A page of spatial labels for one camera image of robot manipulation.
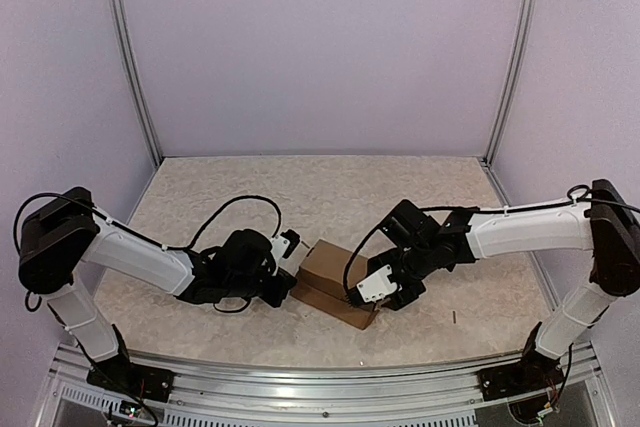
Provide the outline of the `brown cardboard paper box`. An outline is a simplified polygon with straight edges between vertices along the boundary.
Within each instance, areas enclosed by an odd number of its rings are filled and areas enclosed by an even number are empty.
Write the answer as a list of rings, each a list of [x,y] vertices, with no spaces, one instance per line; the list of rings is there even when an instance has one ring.
[[[347,302],[342,279],[352,252],[326,240],[318,240],[301,262],[297,283],[290,294],[302,303],[356,329],[365,330],[374,321],[374,304],[354,307]]]

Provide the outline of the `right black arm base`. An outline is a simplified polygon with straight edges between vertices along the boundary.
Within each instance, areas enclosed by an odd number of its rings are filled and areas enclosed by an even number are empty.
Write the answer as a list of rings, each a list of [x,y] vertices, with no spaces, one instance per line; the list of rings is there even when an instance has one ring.
[[[481,369],[477,373],[484,401],[534,392],[555,385],[559,387],[565,380],[558,360],[543,357],[541,360],[525,359]]]

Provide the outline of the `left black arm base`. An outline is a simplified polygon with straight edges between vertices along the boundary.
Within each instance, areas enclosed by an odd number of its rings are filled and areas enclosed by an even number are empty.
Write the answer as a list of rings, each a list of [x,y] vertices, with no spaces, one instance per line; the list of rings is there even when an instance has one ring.
[[[175,374],[168,369],[112,358],[98,362],[87,375],[87,383],[142,400],[166,403]]]

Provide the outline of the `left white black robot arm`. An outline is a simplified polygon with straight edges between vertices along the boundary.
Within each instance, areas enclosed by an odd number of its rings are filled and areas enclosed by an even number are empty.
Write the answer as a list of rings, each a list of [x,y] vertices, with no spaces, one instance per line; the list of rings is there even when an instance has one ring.
[[[115,220],[89,190],[74,187],[25,200],[15,214],[12,236],[19,256],[18,278],[39,296],[78,343],[95,372],[121,392],[140,381],[118,329],[94,303],[74,271],[81,263],[145,282],[191,305],[213,307],[226,299],[255,298],[278,308],[296,284],[282,268],[300,243],[292,229],[266,236],[245,228],[220,246],[169,246]]]

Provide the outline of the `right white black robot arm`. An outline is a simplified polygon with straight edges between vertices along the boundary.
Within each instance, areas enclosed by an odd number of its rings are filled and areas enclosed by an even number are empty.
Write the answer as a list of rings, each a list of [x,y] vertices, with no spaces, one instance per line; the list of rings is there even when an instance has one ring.
[[[582,250],[592,254],[589,275],[530,333],[511,380],[535,389],[582,333],[617,299],[639,289],[639,221],[613,184],[598,179],[571,188],[564,200],[483,210],[455,207],[443,221],[408,200],[382,221],[393,243],[382,256],[384,306],[399,310],[425,291],[424,280],[503,254]]]

